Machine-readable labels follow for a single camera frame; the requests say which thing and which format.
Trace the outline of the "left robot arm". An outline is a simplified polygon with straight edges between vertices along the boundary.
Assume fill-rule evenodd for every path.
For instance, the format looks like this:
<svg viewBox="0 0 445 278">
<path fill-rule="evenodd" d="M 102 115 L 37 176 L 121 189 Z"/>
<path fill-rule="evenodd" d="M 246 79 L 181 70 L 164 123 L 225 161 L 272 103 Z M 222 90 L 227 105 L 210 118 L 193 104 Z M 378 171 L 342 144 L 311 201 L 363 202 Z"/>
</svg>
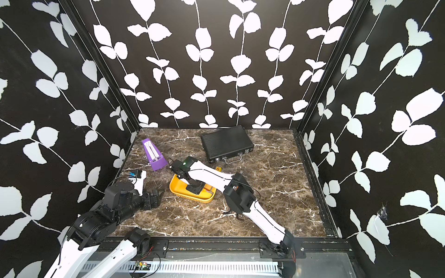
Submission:
<svg viewBox="0 0 445 278">
<path fill-rule="evenodd" d="M 162 194 L 157 190 L 144 193 L 130 181 L 110 185 L 88 212 L 81 214 L 68 229 L 60 253 L 47 278 L 75 278 L 98 250 L 104 240 L 113 234 L 125 220 L 140 210 L 159 207 Z M 133 228 L 108 256 L 102 259 L 87 278 L 110 278 L 121 266 L 134 257 L 149 255 L 152 251 L 150 235 L 141 228 Z"/>
</svg>

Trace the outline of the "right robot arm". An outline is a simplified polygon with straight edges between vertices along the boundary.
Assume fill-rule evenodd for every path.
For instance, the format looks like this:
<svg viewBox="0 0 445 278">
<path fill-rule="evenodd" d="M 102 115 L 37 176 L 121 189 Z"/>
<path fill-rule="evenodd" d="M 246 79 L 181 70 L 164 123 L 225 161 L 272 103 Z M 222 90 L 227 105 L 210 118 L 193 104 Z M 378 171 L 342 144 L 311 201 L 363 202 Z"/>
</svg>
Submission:
<svg viewBox="0 0 445 278">
<path fill-rule="evenodd" d="M 197 192 L 201 185 L 208 184 L 222 192 L 231 212 L 243 215 L 255 223 L 271 242 L 277 253 L 289 254 L 294 249 L 294 236 L 279 225 L 260 205 L 254 189 L 240 174 L 227 174 L 212 169 L 191 156 L 183 161 L 175 160 L 169 169 L 177 178 Z"/>
</svg>

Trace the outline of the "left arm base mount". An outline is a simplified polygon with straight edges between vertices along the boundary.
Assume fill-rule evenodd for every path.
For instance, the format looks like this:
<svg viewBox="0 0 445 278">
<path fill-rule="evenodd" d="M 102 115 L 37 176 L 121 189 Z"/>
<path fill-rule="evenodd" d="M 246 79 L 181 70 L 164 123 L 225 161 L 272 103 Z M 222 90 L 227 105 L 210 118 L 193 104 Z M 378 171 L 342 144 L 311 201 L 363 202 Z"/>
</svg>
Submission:
<svg viewBox="0 0 445 278">
<path fill-rule="evenodd" d="M 169 241 L 159 237 L 152 237 L 150 240 L 143 240 L 137 245 L 137 253 L 132 261 L 147 260 L 153 258 L 165 258 L 168 250 Z"/>
</svg>

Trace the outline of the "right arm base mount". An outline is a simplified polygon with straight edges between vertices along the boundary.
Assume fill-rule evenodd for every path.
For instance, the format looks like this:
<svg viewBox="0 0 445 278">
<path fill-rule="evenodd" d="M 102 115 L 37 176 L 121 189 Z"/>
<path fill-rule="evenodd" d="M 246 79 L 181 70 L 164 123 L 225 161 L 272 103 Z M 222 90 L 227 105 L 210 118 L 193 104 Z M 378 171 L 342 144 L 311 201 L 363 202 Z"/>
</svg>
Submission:
<svg viewBox="0 0 445 278">
<path fill-rule="evenodd" d="M 273 244 L 267 239 L 259 240 L 258 247 L 261 258 L 295 260 L 306 258 L 305 249 L 300 241 L 294 241 L 289 248 L 279 244 Z"/>
</svg>

